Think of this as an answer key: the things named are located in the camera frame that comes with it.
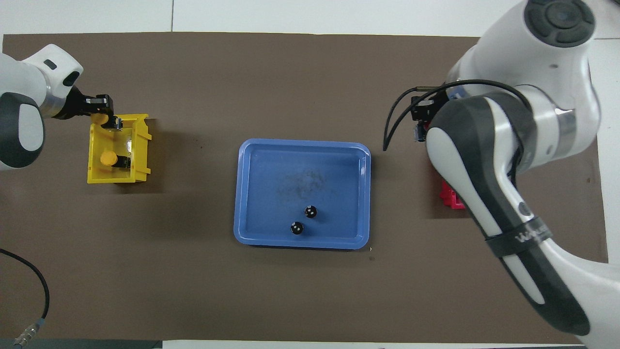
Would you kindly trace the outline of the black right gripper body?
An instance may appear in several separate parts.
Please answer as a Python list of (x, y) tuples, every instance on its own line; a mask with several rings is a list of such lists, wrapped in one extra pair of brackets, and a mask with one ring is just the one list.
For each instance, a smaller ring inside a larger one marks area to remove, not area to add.
[(410, 111), (412, 121), (429, 124), (437, 112), (449, 101), (446, 92), (439, 92), (428, 99), (420, 101)]

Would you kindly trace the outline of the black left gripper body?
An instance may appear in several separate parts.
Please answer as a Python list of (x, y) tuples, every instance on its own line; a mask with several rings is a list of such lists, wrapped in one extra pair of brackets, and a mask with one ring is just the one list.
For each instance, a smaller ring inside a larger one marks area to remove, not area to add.
[(113, 116), (114, 107), (111, 97), (107, 94), (85, 95), (78, 87), (72, 87), (65, 99), (64, 118), (89, 116), (95, 113)]

